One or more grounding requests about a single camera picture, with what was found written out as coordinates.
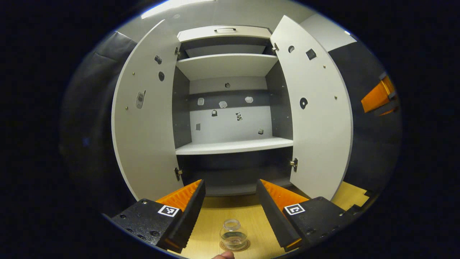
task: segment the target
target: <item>small glass jar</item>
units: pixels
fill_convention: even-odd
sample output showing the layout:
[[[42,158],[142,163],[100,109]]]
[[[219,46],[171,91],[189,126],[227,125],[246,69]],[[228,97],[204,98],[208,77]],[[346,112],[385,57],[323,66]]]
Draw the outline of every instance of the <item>small glass jar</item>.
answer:
[[[224,227],[220,230],[220,239],[229,250],[239,250],[247,245],[247,231],[236,219],[224,221]]]

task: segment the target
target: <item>cabinet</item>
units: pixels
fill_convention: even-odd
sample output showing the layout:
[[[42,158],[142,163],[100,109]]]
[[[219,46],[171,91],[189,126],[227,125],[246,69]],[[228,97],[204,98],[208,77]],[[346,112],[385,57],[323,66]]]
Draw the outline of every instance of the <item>cabinet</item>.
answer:
[[[262,178],[331,199],[352,132],[335,63],[286,16],[273,34],[210,26],[176,36],[161,21],[127,59],[112,106],[115,154],[138,200],[201,178],[207,195],[252,193]]]

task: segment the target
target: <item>open cabinet door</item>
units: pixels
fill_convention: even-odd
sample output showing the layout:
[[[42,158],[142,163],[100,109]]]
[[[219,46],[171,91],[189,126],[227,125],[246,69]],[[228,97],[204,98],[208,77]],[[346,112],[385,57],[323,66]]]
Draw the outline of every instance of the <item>open cabinet door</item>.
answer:
[[[173,78],[180,42],[165,20],[129,55],[115,88],[112,140],[136,200],[156,200],[183,187],[173,136]]]
[[[331,200],[351,154],[353,119],[342,76],[327,51],[284,16],[270,38],[286,78],[292,110],[291,182],[311,198]]]

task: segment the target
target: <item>drawer handle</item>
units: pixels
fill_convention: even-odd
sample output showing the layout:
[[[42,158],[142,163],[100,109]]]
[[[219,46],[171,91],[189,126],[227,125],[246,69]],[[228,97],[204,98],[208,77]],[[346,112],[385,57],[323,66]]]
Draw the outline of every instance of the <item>drawer handle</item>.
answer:
[[[217,30],[219,30],[219,29],[232,29],[232,30],[236,31],[235,28],[218,28],[218,29],[215,29],[214,31],[217,32]]]

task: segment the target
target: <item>top drawer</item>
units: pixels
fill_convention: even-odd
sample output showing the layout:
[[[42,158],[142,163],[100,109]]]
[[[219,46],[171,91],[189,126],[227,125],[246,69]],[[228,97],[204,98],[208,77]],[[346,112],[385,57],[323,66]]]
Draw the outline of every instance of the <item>top drawer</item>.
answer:
[[[200,40],[212,37],[255,37],[270,39],[271,33],[268,28],[253,26],[207,26],[195,29],[188,29],[179,32],[177,35],[180,42]]]

